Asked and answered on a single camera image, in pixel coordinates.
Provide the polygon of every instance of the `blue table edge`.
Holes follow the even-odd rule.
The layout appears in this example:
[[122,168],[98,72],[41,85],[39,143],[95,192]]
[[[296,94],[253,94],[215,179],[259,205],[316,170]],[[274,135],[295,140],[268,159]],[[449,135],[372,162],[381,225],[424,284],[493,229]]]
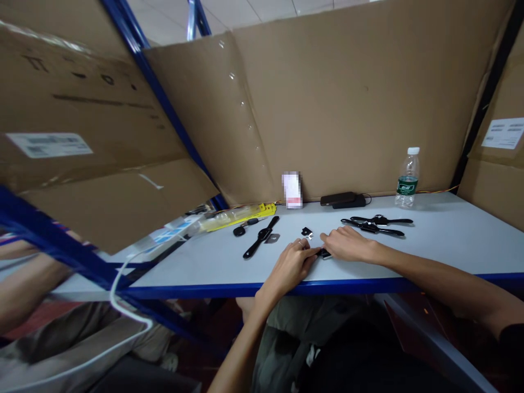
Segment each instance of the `blue table edge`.
[[[480,274],[483,278],[508,291],[524,288],[524,273]],[[129,287],[123,291],[138,299],[200,299],[204,297],[254,296],[262,283],[173,285],[162,287]],[[421,291],[403,277],[363,278],[329,281],[303,281],[288,295],[342,295],[372,293],[402,293]]]

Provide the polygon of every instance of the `white label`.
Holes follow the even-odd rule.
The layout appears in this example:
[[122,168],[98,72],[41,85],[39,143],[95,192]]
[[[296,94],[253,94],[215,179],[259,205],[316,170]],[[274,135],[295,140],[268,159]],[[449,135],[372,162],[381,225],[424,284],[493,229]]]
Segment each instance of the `white label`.
[[50,158],[93,154],[78,134],[6,134],[30,158]]
[[524,132],[524,117],[493,120],[482,146],[514,149]]

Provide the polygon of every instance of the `water bottle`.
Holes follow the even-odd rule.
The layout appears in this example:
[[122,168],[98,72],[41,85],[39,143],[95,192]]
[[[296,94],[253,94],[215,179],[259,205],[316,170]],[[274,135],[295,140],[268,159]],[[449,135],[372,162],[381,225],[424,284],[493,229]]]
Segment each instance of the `water bottle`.
[[416,184],[419,181],[419,147],[410,147],[408,157],[402,164],[402,172],[398,178],[397,196],[395,205],[409,209],[415,202]]

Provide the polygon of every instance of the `green bottle label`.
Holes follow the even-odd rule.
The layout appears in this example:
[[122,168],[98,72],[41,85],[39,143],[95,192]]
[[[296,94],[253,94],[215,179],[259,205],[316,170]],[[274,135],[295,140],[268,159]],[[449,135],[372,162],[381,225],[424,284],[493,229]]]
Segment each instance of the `green bottle label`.
[[416,184],[418,182],[418,180],[408,182],[398,179],[397,193],[401,195],[415,195]]

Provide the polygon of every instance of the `black smartphone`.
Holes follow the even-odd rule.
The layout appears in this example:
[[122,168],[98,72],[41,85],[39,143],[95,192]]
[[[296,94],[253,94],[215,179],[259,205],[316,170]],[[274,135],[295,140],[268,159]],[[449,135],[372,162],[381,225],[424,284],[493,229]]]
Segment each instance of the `black smartphone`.
[[320,198],[321,206],[331,206],[339,203],[350,203],[354,202],[356,198],[355,193],[346,192],[341,194],[326,195]]

